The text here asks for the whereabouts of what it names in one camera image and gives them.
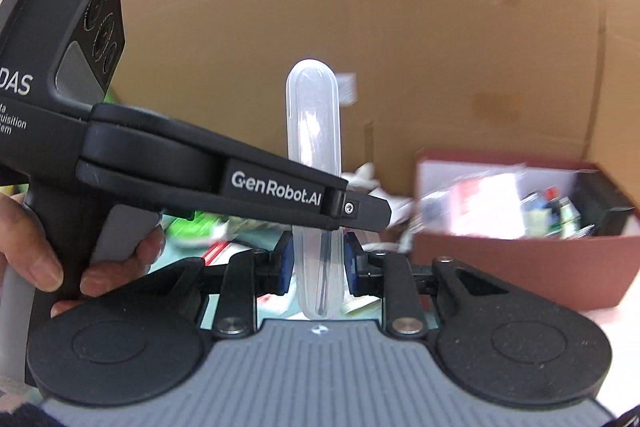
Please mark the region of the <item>person's left hand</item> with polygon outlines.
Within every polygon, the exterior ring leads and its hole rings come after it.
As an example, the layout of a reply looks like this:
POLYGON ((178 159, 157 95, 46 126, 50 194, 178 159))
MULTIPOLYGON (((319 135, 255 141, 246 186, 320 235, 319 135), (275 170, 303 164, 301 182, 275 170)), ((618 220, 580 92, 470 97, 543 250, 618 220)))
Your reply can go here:
MULTIPOLYGON (((26 211, 23 199, 23 194, 1 195, 1 272, 9 265, 35 288, 52 293, 63 282, 62 265, 43 231, 26 211)), ((165 233, 157 225, 125 261, 99 263, 87 269, 80 282, 82 298, 58 300, 51 308, 51 317, 140 279, 160 257, 164 246, 165 233)))

